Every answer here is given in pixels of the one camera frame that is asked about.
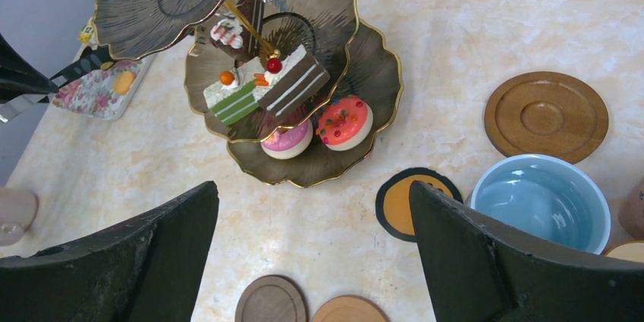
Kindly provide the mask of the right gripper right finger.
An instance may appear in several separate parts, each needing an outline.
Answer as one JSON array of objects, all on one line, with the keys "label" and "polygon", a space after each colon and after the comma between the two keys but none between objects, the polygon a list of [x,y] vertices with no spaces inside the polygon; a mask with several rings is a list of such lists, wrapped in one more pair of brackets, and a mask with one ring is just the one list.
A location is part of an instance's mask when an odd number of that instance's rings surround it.
[{"label": "right gripper right finger", "polygon": [[415,181],[409,203],[438,321],[641,321],[643,265],[568,248]]}]

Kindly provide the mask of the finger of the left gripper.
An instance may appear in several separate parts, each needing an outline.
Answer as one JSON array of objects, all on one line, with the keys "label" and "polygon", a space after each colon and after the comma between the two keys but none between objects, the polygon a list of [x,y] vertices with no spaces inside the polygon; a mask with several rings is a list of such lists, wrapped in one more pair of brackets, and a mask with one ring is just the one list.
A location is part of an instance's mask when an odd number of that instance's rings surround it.
[{"label": "finger of the left gripper", "polygon": [[1,104],[23,94],[57,92],[58,86],[26,62],[1,36]]}]

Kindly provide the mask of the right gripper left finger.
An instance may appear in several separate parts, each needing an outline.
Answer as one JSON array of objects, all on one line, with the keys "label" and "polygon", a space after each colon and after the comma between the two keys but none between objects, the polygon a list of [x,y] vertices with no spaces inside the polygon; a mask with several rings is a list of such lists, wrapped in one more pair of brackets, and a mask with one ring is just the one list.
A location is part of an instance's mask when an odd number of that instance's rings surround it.
[{"label": "right gripper left finger", "polygon": [[218,217],[204,182],[130,219],[1,260],[3,321],[188,321]]}]

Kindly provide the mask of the black metal tongs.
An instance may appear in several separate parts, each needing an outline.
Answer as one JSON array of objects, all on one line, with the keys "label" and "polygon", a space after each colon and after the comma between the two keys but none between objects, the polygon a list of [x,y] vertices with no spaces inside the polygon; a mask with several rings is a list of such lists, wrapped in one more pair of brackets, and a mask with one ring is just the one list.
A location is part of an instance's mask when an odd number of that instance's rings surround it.
[{"label": "black metal tongs", "polygon": [[[86,46],[80,51],[80,56],[77,60],[61,69],[49,79],[58,86],[58,91],[60,91],[63,87],[77,81],[92,71],[111,68],[117,61],[117,59],[109,54],[109,50],[105,46]],[[1,122],[9,122],[31,106],[37,103],[47,102],[52,94],[55,93],[50,93],[49,95],[23,94],[10,100],[8,103],[1,104]]]}]

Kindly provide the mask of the pink frosted donut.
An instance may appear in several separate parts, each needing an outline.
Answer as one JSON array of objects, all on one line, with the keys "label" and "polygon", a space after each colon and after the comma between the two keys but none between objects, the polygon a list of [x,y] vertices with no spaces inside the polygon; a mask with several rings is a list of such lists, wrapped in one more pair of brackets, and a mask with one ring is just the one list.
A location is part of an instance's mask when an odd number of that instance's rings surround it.
[{"label": "pink frosted donut", "polygon": [[275,130],[266,140],[260,142],[261,149],[274,159],[291,159],[303,153],[313,138],[310,120],[285,132]]}]

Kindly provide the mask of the green layered cake slice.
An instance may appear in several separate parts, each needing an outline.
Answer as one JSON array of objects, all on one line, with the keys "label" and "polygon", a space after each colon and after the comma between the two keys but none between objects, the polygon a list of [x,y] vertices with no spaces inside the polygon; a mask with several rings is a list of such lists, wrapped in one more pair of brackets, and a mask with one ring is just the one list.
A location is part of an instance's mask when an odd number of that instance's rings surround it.
[{"label": "green layered cake slice", "polygon": [[258,57],[230,70],[237,84],[226,86],[220,81],[203,91],[207,108],[226,126],[230,126],[258,109],[254,97],[255,74],[262,74],[264,67]]}]

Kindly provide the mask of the orange sprinkled donut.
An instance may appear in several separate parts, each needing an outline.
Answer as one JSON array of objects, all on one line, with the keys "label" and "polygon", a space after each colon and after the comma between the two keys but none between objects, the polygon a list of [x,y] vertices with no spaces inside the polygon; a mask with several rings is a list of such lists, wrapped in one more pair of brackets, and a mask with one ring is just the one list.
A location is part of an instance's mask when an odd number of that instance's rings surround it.
[{"label": "orange sprinkled donut", "polygon": [[330,150],[346,151],[366,139],[373,123],[371,107],[356,95],[347,96],[325,108],[315,134]]}]

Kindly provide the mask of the chocolate cake piece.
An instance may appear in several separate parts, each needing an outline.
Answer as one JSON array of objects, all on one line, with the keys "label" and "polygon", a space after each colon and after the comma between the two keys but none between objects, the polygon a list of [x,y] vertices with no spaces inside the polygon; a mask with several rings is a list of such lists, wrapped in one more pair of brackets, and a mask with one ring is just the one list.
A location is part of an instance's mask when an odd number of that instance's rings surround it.
[{"label": "chocolate cake piece", "polygon": [[[261,33],[264,2],[262,0],[238,0],[236,7],[252,27]],[[223,14],[210,30],[210,43],[238,63],[250,61],[260,51],[258,41],[242,25],[241,21],[230,13]]]}]

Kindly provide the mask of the brown white layered cake slice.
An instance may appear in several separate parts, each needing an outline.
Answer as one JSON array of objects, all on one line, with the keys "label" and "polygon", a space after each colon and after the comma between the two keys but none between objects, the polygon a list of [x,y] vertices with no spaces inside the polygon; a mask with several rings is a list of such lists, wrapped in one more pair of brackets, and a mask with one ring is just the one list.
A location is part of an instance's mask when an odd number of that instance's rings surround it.
[{"label": "brown white layered cake slice", "polygon": [[276,74],[264,72],[269,86],[255,87],[252,91],[257,104],[279,120],[289,117],[330,79],[324,66],[304,45],[299,45],[282,64]]}]

